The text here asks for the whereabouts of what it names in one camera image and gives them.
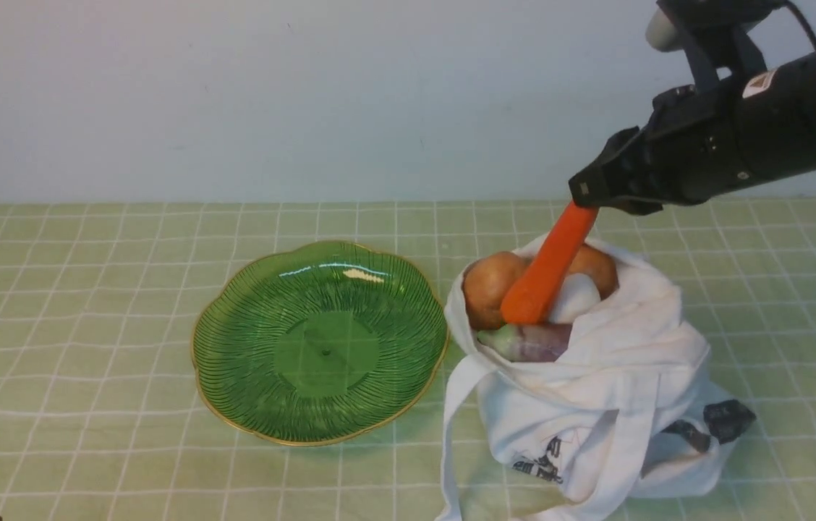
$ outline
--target cable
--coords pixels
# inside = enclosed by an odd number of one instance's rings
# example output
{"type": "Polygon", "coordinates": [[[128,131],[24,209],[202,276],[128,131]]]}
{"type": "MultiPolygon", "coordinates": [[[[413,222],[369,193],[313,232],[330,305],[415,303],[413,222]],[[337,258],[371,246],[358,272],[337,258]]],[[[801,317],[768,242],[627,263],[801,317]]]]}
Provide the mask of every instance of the cable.
{"type": "Polygon", "coordinates": [[[784,0],[784,6],[791,11],[791,14],[794,14],[798,23],[804,28],[805,33],[807,33],[807,38],[810,38],[810,43],[814,46],[814,50],[816,51],[816,33],[814,33],[814,30],[810,27],[810,22],[807,21],[804,13],[802,13],[798,6],[795,6],[791,0],[784,0]]]}

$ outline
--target white wall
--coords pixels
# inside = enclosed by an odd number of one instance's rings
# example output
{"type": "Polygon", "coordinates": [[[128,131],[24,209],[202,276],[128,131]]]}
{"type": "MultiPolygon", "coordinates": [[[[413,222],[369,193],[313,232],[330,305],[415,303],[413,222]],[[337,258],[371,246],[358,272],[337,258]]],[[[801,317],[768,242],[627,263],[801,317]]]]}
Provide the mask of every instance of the white wall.
{"type": "MultiPolygon", "coordinates": [[[[689,82],[646,46],[653,10],[0,0],[0,201],[563,198],[689,82]]],[[[809,51],[787,13],[753,36],[770,63],[809,51]]],[[[816,192],[816,174],[761,192],[816,192]]]]}

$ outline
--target tote bag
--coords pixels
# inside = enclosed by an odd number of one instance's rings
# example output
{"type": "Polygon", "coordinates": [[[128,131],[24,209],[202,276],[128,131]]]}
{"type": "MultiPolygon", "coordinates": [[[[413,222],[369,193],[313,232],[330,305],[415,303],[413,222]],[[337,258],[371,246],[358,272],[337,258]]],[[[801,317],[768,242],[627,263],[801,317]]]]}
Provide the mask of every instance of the tote bag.
{"type": "MultiPolygon", "coordinates": [[[[545,237],[514,253],[533,257],[545,237]]],[[[492,457],[560,491],[557,507],[512,521],[603,521],[627,497],[708,494],[755,421],[710,381],[710,346],[683,319],[680,288],[629,251],[587,244],[614,258],[619,289],[574,319],[555,363],[511,363],[478,343],[469,266],[454,281],[444,310],[465,357],[447,383],[437,521],[463,520],[451,421],[473,389],[492,457]]]]}

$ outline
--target grid pattern tablecloth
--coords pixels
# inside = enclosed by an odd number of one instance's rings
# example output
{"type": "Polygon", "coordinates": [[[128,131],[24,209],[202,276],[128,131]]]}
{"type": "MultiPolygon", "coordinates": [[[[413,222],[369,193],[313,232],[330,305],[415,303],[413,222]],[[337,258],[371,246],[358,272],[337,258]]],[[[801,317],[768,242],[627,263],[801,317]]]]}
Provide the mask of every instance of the grid pattern tablecloth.
{"type": "MultiPolygon", "coordinates": [[[[346,238],[414,261],[445,296],[472,258],[548,230],[561,201],[0,206],[0,514],[7,521],[427,521],[441,510],[443,376],[385,428],[286,449],[196,395],[193,323],[240,267],[346,238]]],[[[634,220],[603,240],[686,290],[713,378],[761,422],[706,498],[629,501],[616,520],[816,519],[816,199],[726,201],[634,220]]],[[[458,360],[451,348],[444,372],[458,360]]],[[[454,424],[469,519],[559,501],[454,424]]]]}

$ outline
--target purple eggplant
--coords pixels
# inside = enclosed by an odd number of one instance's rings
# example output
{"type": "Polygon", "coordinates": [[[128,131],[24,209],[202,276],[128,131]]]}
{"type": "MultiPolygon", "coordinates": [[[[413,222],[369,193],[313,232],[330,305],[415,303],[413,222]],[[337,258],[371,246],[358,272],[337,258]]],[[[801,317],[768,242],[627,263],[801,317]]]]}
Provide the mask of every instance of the purple eggplant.
{"type": "Polygon", "coordinates": [[[572,326],[543,323],[538,326],[507,324],[497,331],[480,331],[478,341],[509,362],[556,362],[569,347],[572,326]]]}

